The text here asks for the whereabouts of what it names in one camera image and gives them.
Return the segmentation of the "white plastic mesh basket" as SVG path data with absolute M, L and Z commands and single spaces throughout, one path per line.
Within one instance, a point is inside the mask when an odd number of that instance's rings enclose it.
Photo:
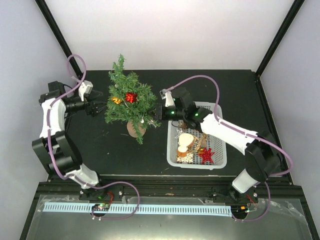
M 183 121 L 172 121 L 168 122 L 167 129 L 167 162 L 173 167 L 180 167 L 184 169 L 200 169 L 200 170 L 214 170 L 214 169 L 222 169 L 227 165 L 227 150 L 226 143 L 221 139 L 208 135 L 207 136 L 207 146 L 206 148 L 211 148 L 215 154 L 212 156 L 213 163 L 206 162 L 202 164 L 202 158 L 198 155 L 198 153 L 193 152 L 193 163 L 192 164 L 181 164 L 177 163 L 177 149 L 178 149 L 178 140 L 175 139 L 177 135 L 177 128 L 182 128 Z M 188 133 L 193 135 L 193 137 L 200 138 L 203 133 L 194 130 L 194 129 L 183 129 L 184 133 Z

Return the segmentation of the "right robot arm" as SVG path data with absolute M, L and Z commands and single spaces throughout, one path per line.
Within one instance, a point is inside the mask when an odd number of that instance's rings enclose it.
M 154 118 L 162 121 L 182 121 L 192 130 L 210 135 L 234 147 L 245 157 L 244 169 L 227 189 L 228 198 L 240 201 L 255 185 L 274 176 L 274 170 L 282 162 L 281 149 L 271 142 L 272 136 L 265 132 L 247 130 L 218 116 L 218 106 L 213 110 L 196 106 L 185 88 L 160 91 L 163 105 L 154 109 Z

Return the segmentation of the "small green christmas tree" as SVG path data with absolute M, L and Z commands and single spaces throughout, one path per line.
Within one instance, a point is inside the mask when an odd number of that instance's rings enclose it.
M 106 123 L 120 121 L 132 124 L 132 130 L 136 134 L 136 141 L 141 145 L 144 140 L 143 131 L 148 129 L 148 120 L 154 120 L 150 111 L 157 103 L 157 97 L 152 92 L 152 86 L 142 83 L 139 76 L 131 71 L 125 73 L 125 57 L 120 54 L 117 62 L 112 63 L 112 69 L 108 72 L 111 84 L 108 87 L 109 97 L 107 100 L 104 119 Z M 126 101 L 126 93 L 136 93 L 137 102 Z M 111 98 L 122 99 L 121 104 L 115 104 Z

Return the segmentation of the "red gift box ornament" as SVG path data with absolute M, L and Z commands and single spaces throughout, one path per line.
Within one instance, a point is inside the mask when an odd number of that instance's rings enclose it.
M 127 92 L 125 94 L 125 100 L 131 104 L 137 102 L 138 94 L 134 92 Z

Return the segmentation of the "gold gift box ornament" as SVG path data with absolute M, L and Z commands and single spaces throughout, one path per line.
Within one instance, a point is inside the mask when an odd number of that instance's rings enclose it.
M 123 100 L 121 98 L 118 97 L 112 97 L 111 101 L 114 102 L 115 104 L 119 105 L 123 102 Z

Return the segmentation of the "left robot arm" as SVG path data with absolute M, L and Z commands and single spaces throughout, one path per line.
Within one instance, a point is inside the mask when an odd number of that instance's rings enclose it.
M 102 102 L 96 100 L 100 95 L 87 80 L 70 93 L 63 83 L 50 82 L 48 92 L 39 98 L 43 111 L 42 130 L 39 138 L 32 142 L 32 149 L 48 174 L 75 181 L 83 190 L 89 189 L 97 200 L 107 195 L 108 188 L 100 182 L 98 173 L 83 163 L 79 149 L 66 131 L 65 117 L 78 111 L 95 117 L 100 113 Z

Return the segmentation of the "silver glitter sprig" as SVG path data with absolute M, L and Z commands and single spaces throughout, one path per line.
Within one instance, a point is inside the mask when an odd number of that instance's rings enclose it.
M 154 128 L 157 128 L 159 126 L 158 122 L 156 120 L 148 120 L 147 121 L 148 125 L 153 126 Z

